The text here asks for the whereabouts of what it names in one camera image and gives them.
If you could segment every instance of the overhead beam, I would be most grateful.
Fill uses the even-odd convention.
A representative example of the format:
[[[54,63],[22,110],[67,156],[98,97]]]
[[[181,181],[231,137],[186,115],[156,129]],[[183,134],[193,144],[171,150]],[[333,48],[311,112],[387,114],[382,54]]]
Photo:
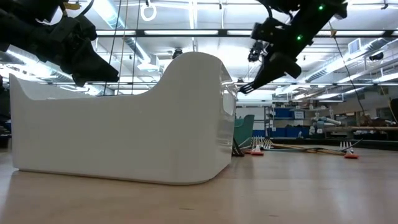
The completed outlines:
[[[47,85],[74,85],[74,82],[37,82],[39,84],[47,84]],[[156,85],[157,82],[86,82],[87,85]],[[242,86],[248,83],[240,83],[235,82],[236,86]],[[286,85],[300,85],[300,86],[352,86],[350,82],[347,83],[295,83],[295,82],[284,82],[284,83],[268,83],[265,86],[286,86]],[[354,83],[355,87],[357,86],[398,86],[398,82],[389,82],[389,83]]]
[[[251,29],[98,29],[98,37],[250,37]],[[336,38],[398,38],[398,30],[337,30]],[[330,30],[321,30],[315,38],[330,38]]]

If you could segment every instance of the teal chair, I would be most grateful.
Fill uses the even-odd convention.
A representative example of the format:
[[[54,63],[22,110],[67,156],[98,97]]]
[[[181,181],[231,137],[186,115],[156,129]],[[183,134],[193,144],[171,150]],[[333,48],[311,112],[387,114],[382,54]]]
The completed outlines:
[[[242,144],[246,139],[253,135],[254,115],[246,115],[243,119],[235,119],[234,138],[238,145]],[[241,147],[250,146],[251,141],[248,140]]]

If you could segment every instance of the blue bin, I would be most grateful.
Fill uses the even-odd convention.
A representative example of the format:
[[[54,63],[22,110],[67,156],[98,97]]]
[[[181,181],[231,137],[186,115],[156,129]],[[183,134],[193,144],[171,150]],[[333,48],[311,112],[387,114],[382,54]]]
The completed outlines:
[[[286,137],[297,138],[299,136],[299,132],[301,131],[301,127],[288,127],[286,128]]]
[[[266,134],[264,130],[253,130],[253,136],[265,137]]]
[[[290,109],[288,108],[276,108],[275,109],[275,118],[291,118]]]
[[[310,128],[303,127],[302,128],[302,136],[308,138],[310,135]]]
[[[276,128],[276,131],[272,131],[272,128],[267,128],[268,136],[272,138],[286,137],[285,128]]]

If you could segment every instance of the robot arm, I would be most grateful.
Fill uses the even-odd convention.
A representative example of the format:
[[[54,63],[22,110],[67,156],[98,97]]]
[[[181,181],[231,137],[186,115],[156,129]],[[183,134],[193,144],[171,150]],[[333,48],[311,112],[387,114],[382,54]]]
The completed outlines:
[[[307,46],[323,26],[333,17],[347,17],[344,0],[258,0],[269,12],[262,24],[256,23],[251,38],[267,42],[262,51],[262,65],[254,81],[240,88],[243,93],[253,90],[288,73],[294,78],[301,74],[296,57]],[[273,18],[271,9],[289,14],[288,24]],[[291,11],[297,11],[293,17]]]
[[[10,44],[26,50],[43,62],[59,65],[62,71],[72,74],[78,86],[92,81],[118,81],[118,71],[93,50],[95,26],[83,14],[75,18],[64,15],[51,26],[41,23],[51,21],[58,7],[63,8],[67,1],[0,0],[0,51],[7,51]]]

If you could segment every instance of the light wood surface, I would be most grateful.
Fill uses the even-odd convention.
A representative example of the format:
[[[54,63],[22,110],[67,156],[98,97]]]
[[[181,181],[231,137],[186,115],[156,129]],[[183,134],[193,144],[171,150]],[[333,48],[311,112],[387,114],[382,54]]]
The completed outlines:
[[[3,153],[0,223],[398,223],[398,153],[355,153],[233,158],[193,186],[19,172]]]

